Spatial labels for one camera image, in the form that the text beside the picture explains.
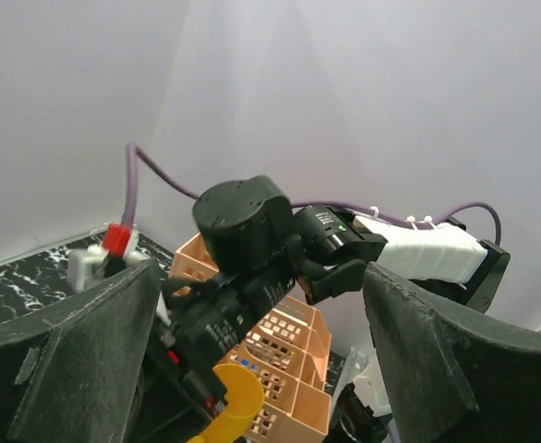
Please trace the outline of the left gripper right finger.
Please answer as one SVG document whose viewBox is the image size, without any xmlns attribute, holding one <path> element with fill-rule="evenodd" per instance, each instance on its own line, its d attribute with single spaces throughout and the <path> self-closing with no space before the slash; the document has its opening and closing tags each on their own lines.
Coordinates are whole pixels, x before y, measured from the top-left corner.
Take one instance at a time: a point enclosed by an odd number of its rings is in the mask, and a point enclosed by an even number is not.
<svg viewBox="0 0 541 443">
<path fill-rule="evenodd" d="M 540 332 L 375 263 L 363 296 L 401 441 L 541 442 Z"/>
</svg>

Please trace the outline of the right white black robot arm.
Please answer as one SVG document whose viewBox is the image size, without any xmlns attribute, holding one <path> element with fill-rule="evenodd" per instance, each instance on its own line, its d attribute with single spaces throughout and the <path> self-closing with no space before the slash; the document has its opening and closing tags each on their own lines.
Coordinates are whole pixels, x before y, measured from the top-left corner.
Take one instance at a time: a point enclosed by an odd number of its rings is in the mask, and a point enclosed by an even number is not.
<svg viewBox="0 0 541 443">
<path fill-rule="evenodd" d="M 320 442 L 331 337 L 315 305 L 358 292 L 378 263 L 486 311 L 510 262 L 452 216 L 362 224 L 335 204 L 295 205 L 269 177 L 220 183 L 192 215 L 208 261 L 162 283 L 149 353 L 202 423 L 187 442 Z"/>
</svg>

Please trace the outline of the orange wine glass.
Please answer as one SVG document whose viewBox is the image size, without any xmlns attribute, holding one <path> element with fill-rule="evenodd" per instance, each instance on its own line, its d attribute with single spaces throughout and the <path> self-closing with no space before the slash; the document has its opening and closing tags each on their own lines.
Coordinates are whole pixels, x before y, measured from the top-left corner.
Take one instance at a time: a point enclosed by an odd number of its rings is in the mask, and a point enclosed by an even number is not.
<svg viewBox="0 0 541 443">
<path fill-rule="evenodd" d="M 234 442 L 250 427 L 264 403 L 264 389 L 250 369 L 232 363 L 216 365 L 213 372 L 227 389 L 227 405 L 212 422 L 188 442 Z"/>
</svg>

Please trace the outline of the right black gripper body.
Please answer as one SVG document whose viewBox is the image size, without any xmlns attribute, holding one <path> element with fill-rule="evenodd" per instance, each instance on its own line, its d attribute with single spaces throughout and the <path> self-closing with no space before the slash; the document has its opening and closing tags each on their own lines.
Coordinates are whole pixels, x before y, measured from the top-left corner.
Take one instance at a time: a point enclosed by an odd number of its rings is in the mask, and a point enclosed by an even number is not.
<svg viewBox="0 0 541 443">
<path fill-rule="evenodd" d="M 154 319 L 148 353 L 192 404 L 206 415 L 218 415 L 228 404 L 228 388 L 213 367 L 294 286 L 291 276 L 162 280 L 167 319 Z"/>
</svg>

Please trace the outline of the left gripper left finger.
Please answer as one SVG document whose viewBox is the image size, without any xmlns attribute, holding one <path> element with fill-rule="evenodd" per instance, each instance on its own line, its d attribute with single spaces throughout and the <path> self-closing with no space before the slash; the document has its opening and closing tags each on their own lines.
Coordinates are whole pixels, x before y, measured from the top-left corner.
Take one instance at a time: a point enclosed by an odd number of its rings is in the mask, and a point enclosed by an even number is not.
<svg viewBox="0 0 541 443">
<path fill-rule="evenodd" d="M 144 260 L 0 324 L 0 442 L 121 442 L 160 294 Z"/>
</svg>

